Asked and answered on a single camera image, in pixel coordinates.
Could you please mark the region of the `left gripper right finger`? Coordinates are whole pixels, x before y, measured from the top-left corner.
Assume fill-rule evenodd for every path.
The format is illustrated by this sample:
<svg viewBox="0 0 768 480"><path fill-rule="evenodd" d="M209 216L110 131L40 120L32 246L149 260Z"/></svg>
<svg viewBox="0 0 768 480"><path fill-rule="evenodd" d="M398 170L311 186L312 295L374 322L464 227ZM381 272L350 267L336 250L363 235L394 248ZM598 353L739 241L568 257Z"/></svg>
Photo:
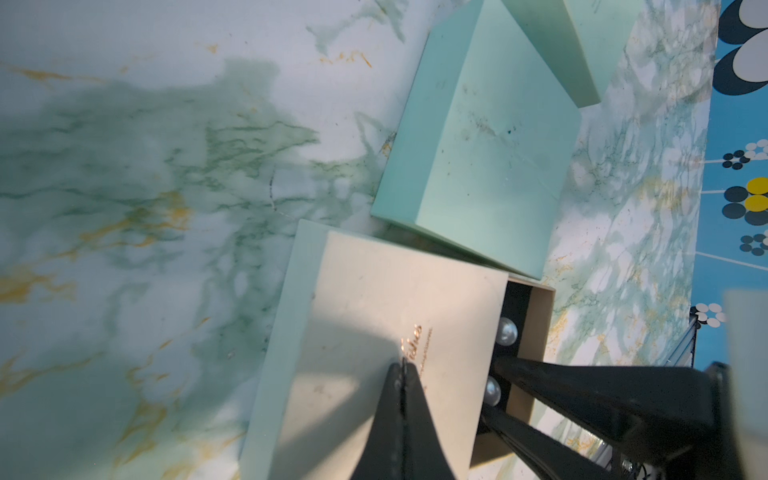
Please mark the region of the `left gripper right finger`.
<svg viewBox="0 0 768 480"><path fill-rule="evenodd" d="M427 404L417 367L403 362L403 478L454 479Z"/></svg>

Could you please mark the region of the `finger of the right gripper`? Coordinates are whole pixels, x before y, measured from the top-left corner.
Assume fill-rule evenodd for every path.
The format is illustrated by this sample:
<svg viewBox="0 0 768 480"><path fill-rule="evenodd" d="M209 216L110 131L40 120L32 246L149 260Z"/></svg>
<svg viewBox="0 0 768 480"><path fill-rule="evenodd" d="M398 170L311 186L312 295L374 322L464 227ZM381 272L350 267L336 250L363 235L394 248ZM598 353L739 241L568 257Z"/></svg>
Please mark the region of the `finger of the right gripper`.
<svg viewBox="0 0 768 480"><path fill-rule="evenodd" d="M493 371L628 456L680 456L722 431L715 380L664 366L565 366L503 356Z"/></svg>
<svg viewBox="0 0 768 480"><path fill-rule="evenodd" d="M607 470L495 407L483 406L481 419L539 479L622 479L620 470Z"/></svg>

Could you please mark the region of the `beige drawer jewelry box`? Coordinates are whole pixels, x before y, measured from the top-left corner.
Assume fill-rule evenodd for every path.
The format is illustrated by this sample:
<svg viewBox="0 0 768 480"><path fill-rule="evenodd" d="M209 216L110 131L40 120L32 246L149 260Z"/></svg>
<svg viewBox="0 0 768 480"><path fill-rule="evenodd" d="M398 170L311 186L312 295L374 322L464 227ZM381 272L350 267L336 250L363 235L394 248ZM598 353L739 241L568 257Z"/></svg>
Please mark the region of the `beige drawer jewelry box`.
<svg viewBox="0 0 768 480"><path fill-rule="evenodd" d="M541 360L555 292L529 279L303 220L239 459L245 479L346 479L389 367L413 363L453 474L512 458L479 429L491 362Z"/></svg>

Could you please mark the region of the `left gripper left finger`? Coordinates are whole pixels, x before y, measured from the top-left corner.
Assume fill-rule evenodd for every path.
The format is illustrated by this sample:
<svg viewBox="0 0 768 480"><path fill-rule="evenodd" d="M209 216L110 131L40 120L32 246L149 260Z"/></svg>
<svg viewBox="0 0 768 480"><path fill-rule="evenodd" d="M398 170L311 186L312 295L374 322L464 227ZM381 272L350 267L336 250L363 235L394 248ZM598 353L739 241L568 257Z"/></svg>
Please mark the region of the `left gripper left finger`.
<svg viewBox="0 0 768 480"><path fill-rule="evenodd" d="M401 479L404 472L404 364L390 365L371 429L351 478Z"/></svg>

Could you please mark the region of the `pearl earring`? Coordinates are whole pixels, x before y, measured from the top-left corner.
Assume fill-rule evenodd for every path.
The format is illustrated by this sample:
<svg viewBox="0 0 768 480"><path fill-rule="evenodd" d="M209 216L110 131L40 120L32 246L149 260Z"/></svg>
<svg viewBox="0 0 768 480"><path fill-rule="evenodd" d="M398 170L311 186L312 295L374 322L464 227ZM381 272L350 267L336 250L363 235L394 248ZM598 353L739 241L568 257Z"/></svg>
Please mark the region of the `pearl earring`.
<svg viewBox="0 0 768 480"><path fill-rule="evenodd" d="M494 377L488 376L484 389L483 402L486 405L495 407L499 404L501 397L502 390L500 384Z"/></svg>
<svg viewBox="0 0 768 480"><path fill-rule="evenodd" d="M507 317L499 319L495 342L502 347L509 347L516 343L519 330L514 321Z"/></svg>

